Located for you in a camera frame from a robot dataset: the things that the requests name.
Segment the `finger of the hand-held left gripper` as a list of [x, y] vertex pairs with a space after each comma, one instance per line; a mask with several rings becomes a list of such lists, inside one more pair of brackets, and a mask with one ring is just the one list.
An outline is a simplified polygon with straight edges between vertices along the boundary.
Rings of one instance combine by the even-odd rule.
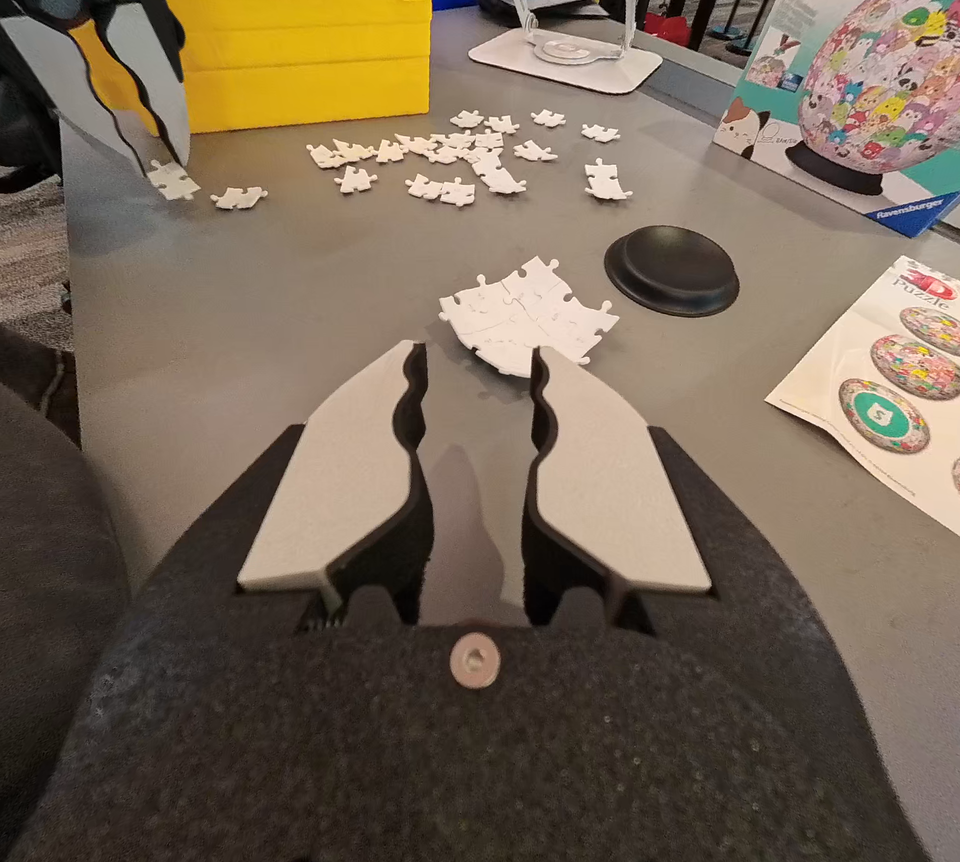
[[97, 27], [108, 54], [133, 79], [140, 104], [150, 113], [168, 152], [186, 167], [191, 131], [174, 34], [159, 13], [139, 2], [105, 6]]
[[90, 65], [73, 38], [24, 14], [6, 16], [2, 32], [51, 101], [57, 115], [78, 134], [110, 148], [138, 172], [146, 171], [124, 137], [114, 112], [95, 92]]

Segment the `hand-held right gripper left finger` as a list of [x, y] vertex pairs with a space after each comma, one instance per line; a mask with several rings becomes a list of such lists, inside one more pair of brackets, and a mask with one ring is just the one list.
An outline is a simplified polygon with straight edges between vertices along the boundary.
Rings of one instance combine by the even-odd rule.
[[312, 592], [338, 616], [381, 587], [418, 616], [434, 513], [418, 455], [426, 434], [426, 345], [402, 340], [306, 420], [237, 576], [246, 593]]

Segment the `spread of white puzzle pieces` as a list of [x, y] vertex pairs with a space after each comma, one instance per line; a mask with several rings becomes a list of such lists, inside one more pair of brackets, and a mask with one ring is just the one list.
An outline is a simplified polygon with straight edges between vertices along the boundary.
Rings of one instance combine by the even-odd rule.
[[526, 164], [549, 164], [559, 160], [551, 146], [536, 139], [521, 140], [522, 124], [510, 115], [482, 116], [478, 110], [462, 110], [449, 119], [454, 131], [423, 135], [395, 133], [374, 146], [333, 140], [331, 145], [305, 146], [320, 171], [333, 172], [333, 182], [343, 196], [370, 192], [378, 181], [375, 166], [414, 160], [412, 175], [403, 184], [412, 198], [466, 208], [475, 203], [476, 184], [499, 197], [528, 192], [526, 180], [504, 165], [504, 156]]

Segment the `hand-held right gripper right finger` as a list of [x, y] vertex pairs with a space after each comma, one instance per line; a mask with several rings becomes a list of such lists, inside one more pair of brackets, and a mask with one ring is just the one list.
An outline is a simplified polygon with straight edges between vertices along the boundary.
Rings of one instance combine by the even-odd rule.
[[532, 354], [531, 462], [522, 510], [523, 608], [548, 624], [586, 589], [618, 623], [642, 593], [714, 587], [645, 418], [553, 347]]

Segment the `yellow plastic bin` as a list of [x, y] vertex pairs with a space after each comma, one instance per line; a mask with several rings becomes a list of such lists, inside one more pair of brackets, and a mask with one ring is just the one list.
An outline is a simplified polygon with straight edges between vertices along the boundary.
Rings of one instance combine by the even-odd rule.
[[195, 136], [429, 111], [432, 0], [166, 0]]

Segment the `black round puzzle stand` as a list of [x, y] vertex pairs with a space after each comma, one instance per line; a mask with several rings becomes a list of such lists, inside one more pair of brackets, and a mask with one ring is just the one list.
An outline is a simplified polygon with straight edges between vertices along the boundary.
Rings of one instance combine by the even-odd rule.
[[676, 225], [647, 225], [621, 236], [607, 247], [604, 266], [622, 295], [671, 317], [717, 315], [740, 292], [726, 250], [706, 235]]

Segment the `colourful puzzle ball box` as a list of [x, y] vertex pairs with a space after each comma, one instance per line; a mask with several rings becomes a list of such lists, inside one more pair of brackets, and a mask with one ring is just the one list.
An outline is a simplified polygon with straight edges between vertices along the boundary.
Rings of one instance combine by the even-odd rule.
[[719, 147], [907, 237], [958, 206], [959, 0], [775, 0]]

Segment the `curved assembled puzzle section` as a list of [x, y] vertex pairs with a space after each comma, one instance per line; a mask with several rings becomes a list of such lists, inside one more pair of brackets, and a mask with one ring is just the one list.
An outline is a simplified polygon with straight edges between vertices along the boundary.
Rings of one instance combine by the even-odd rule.
[[533, 352], [541, 348], [585, 366], [619, 317], [608, 300], [600, 308], [582, 304], [558, 266], [557, 259], [534, 256], [494, 282], [479, 274], [475, 286], [438, 301], [438, 317], [467, 350], [503, 376], [529, 378]]

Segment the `illustrated instruction leaflet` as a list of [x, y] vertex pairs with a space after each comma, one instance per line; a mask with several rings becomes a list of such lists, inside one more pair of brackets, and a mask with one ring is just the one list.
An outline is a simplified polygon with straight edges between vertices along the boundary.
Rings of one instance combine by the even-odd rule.
[[899, 257], [765, 402], [959, 534], [959, 282]]

